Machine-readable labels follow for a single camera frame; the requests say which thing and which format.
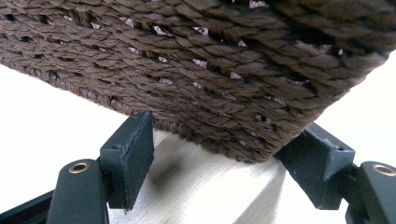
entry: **light wood surface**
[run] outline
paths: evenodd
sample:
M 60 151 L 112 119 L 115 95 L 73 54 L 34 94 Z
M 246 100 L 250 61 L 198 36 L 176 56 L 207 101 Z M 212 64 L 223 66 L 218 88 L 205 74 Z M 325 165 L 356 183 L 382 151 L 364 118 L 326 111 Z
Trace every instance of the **light wood surface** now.
M 111 210 L 112 223 L 270 223 L 285 169 L 271 159 L 248 164 L 155 133 L 154 163 L 134 210 Z

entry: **metal grommet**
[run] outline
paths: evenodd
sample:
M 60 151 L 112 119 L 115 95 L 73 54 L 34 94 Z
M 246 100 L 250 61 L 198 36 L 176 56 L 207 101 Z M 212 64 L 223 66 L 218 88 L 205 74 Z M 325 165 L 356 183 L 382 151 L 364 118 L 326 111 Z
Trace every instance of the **metal grommet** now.
M 70 166 L 69 172 L 71 174 L 79 174 L 79 173 L 82 173 L 82 172 L 88 170 L 88 168 L 90 168 L 90 164 L 89 163 L 80 162 L 80 163 L 77 163 L 77 164 L 74 164 L 74 165 Z
M 388 176 L 396 176 L 396 171 L 394 171 L 391 167 L 375 164 L 373 165 L 373 169 L 379 172 L 381 175 L 388 175 Z

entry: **wicker basket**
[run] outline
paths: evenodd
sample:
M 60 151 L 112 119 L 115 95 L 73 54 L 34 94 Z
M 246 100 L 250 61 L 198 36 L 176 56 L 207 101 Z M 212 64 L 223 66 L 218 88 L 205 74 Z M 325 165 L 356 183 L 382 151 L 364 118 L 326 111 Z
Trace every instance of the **wicker basket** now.
M 394 0 L 3 0 L 0 60 L 262 162 L 396 47 Z

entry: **white surface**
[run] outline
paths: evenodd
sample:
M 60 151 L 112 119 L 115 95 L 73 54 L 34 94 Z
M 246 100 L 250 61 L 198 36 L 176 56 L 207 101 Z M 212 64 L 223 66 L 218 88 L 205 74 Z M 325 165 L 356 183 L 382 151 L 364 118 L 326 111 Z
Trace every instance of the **white surface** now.
M 357 164 L 396 165 L 395 69 L 393 53 L 318 119 L 357 150 Z M 70 161 L 97 158 L 126 119 L 3 66 L 0 102 L 0 213 L 52 190 Z M 136 209 L 112 212 L 112 223 L 345 223 L 345 204 L 336 212 L 315 210 L 289 175 L 282 181 L 275 160 L 247 165 L 155 135 L 156 160 Z

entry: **woven paper rope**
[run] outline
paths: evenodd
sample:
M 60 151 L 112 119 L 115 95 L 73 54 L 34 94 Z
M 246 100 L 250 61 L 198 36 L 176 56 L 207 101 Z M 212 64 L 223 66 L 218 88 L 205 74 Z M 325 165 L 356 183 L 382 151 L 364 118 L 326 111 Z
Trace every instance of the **woven paper rope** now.
M 0 2 L 0 60 L 265 161 L 396 47 L 395 0 Z

